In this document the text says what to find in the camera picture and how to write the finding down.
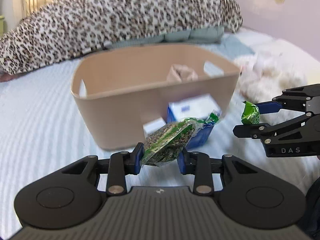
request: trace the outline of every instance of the light blue striped bed sheet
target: light blue striped bed sheet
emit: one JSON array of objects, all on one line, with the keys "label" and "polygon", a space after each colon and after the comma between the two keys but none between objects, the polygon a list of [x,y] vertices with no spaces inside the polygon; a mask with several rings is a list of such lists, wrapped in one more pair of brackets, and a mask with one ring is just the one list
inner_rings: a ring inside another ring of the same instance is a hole
[{"label": "light blue striped bed sheet", "polygon": [[[220,45],[204,48],[234,59],[252,50],[233,36]],[[87,155],[109,158],[94,142],[70,93],[72,74],[80,60],[46,67],[8,83],[0,83],[0,236],[10,237],[19,228],[13,201],[25,185]],[[238,139],[232,129],[240,124],[244,99],[234,93],[224,120],[214,127],[208,142],[197,149],[212,158],[236,155],[306,192],[319,177],[316,157],[268,159],[258,140]],[[214,175],[216,190],[222,188]],[[182,176],[177,162],[163,167],[144,166],[138,176],[126,177],[127,187],[192,187],[193,176]],[[104,190],[106,176],[99,189]]]}]

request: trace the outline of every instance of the white plush toy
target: white plush toy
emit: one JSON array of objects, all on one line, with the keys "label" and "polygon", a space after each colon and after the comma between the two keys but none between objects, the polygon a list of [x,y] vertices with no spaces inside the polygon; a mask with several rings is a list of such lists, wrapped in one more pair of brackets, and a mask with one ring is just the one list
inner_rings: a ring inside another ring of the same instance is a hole
[{"label": "white plush toy", "polygon": [[[252,103],[271,101],[282,94],[282,90],[307,85],[307,78],[301,70],[285,62],[281,57],[268,53],[240,56],[234,63],[241,68],[237,88]],[[271,125],[297,117],[302,113],[280,110],[275,114],[265,114],[262,122]]]}]

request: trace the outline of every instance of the blue and white box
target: blue and white box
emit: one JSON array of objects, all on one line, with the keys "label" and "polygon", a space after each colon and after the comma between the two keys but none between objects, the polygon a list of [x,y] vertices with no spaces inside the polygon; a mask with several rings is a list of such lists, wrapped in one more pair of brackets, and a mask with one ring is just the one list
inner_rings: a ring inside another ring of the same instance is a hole
[{"label": "blue and white box", "polygon": [[[217,113],[219,117],[221,116],[221,109],[210,94],[187,98],[179,102],[169,103],[167,122],[180,121],[186,117],[206,120],[211,112]],[[195,137],[190,139],[186,149],[191,150],[203,145],[208,140],[213,126],[214,124],[201,129]]]}]

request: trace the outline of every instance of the ribbed gray panel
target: ribbed gray panel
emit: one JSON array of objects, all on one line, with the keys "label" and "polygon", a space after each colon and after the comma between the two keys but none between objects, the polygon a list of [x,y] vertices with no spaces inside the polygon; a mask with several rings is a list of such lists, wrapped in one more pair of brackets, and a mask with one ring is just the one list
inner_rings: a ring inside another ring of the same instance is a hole
[{"label": "ribbed gray panel", "polygon": [[247,228],[226,217],[209,197],[188,187],[133,187],[111,197],[82,225],[45,231],[24,228],[12,240],[307,240],[296,226],[278,230]]}]

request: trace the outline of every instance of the bag of dried herbs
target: bag of dried herbs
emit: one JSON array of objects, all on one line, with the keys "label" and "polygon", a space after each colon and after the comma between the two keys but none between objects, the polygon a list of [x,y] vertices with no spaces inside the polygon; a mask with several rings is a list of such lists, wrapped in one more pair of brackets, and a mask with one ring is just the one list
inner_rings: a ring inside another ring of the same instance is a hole
[{"label": "bag of dried herbs", "polygon": [[180,122],[167,123],[146,138],[141,165],[162,166],[175,160],[200,129],[212,126],[218,120],[218,113],[212,112],[206,120],[188,117]]}]

